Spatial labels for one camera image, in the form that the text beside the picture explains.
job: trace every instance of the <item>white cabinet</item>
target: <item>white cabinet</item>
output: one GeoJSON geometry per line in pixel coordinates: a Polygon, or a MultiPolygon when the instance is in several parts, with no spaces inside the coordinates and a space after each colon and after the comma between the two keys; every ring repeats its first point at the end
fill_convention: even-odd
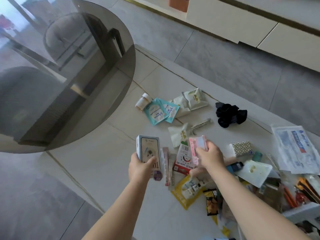
{"type": "Polygon", "coordinates": [[[257,47],[277,22],[219,0],[190,0],[186,21],[227,40],[257,47]]]}
{"type": "Polygon", "coordinates": [[[313,34],[279,23],[258,48],[320,72],[320,37],[313,34]]]}

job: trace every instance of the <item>black scrunchie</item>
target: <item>black scrunchie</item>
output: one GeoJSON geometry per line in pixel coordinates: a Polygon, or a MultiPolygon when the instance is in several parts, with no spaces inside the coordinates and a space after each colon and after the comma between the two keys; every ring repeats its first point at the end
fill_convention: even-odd
{"type": "Polygon", "coordinates": [[[247,119],[248,111],[239,110],[236,105],[216,103],[216,115],[219,118],[218,123],[221,127],[227,128],[230,124],[238,123],[239,125],[247,119]]]}

